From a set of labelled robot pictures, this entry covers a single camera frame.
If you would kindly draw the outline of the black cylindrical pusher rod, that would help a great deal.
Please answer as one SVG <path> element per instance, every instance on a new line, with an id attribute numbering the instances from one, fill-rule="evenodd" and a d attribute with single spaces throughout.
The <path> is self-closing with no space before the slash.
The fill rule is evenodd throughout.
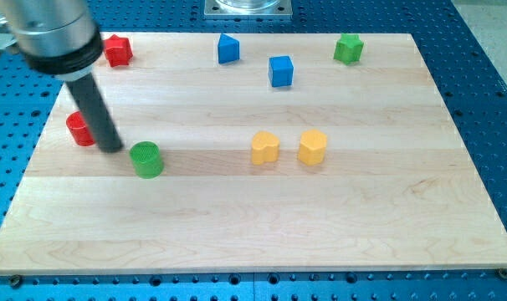
<path id="1" fill-rule="evenodd" d="M 104 153 L 120 151 L 122 140 L 93 74 L 65 83 L 98 148 Z"/>

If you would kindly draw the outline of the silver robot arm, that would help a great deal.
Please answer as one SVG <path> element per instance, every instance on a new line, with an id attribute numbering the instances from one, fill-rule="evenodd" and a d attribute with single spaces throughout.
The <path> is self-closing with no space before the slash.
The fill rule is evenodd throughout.
<path id="1" fill-rule="evenodd" d="M 104 44 L 85 0 L 0 0 L 0 13 L 28 66 L 65 82 L 98 148 L 123 148 L 92 74 Z"/>

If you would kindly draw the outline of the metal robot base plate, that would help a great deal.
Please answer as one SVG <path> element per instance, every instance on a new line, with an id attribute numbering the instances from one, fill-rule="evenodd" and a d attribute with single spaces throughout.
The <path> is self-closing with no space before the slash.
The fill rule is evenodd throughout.
<path id="1" fill-rule="evenodd" d="M 205 19 L 291 19 L 291 0 L 205 0 Z"/>

